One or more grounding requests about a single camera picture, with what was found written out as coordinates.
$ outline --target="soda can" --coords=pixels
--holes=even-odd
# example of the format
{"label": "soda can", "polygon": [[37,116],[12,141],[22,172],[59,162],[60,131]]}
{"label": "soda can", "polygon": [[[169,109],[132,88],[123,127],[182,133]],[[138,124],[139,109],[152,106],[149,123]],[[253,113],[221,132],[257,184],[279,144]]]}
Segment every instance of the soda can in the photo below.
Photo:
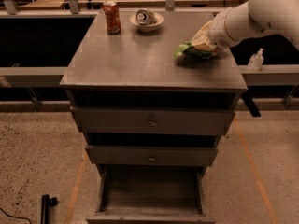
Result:
{"label": "soda can", "polygon": [[140,25],[151,25],[155,21],[155,15],[149,10],[140,9],[136,13],[136,19]]}
{"label": "soda can", "polygon": [[117,34],[121,31],[121,21],[119,6],[114,1],[106,1],[103,3],[102,9],[106,15],[107,32],[109,34]]}

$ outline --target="bowl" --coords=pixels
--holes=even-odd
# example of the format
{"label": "bowl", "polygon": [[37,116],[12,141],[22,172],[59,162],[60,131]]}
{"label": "bowl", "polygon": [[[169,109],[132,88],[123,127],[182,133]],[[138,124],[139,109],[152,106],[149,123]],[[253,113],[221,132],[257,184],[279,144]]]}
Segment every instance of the bowl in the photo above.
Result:
{"label": "bowl", "polygon": [[153,22],[153,24],[151,25],[140,25],[136,19],[136,14],[133,14],[130,17],[130,22],[131,24],[135,25],[137,27],[137,29],[141,32],[144,33],[150,33],[153,32],[155,30],[157,30],[159,28],[159,26],[162,24],[162,22],[164,21],[164,18],[161,14],[156,13],[156,12],[152,12],[155,16],[155,21]]}

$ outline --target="concrete floor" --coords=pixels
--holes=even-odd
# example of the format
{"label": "concrete floor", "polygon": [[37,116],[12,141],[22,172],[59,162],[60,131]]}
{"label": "concrete floor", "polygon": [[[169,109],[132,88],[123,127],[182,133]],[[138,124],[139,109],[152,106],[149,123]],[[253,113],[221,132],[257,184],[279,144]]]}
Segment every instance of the concrete floor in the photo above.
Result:
{"label": "concrete floor", "polygon": [[[27,111],[0,105],[0,207],[36,224],[41,196],[49,194],[59,202],[50,224],[86,223],[100,176],[82,134],[63,105]],[[299,223],[298,134],[298,111],[237,112],[203,179],[207,216],[219,224]],[[29,222],[0,212],[0,223]]]}

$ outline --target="clear plastic bottle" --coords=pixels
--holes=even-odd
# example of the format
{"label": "clear plastic bottle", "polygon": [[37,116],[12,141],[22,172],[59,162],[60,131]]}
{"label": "clear plastic bottle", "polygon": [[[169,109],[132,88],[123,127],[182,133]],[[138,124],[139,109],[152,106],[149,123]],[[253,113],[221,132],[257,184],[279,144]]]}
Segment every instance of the clear plastic bottle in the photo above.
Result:
{"label": "clear plastic bottle", "polygon": [[250,57],[247,68],[250,71],[255,71],[255,72],[261,70],[263,60],[264,60],[263,49],[260,49],[256,54]]}

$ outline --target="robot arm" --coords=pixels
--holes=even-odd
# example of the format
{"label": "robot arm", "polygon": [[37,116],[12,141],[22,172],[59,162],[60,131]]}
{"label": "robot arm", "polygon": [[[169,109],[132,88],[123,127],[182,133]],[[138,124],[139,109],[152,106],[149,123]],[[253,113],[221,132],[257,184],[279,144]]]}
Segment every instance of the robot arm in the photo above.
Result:
{"label": "robot arm", "polygon": [[219,13],[207,32],[219,49],[252,37],[281,34],[299,50],[299,0],[249,0]]}

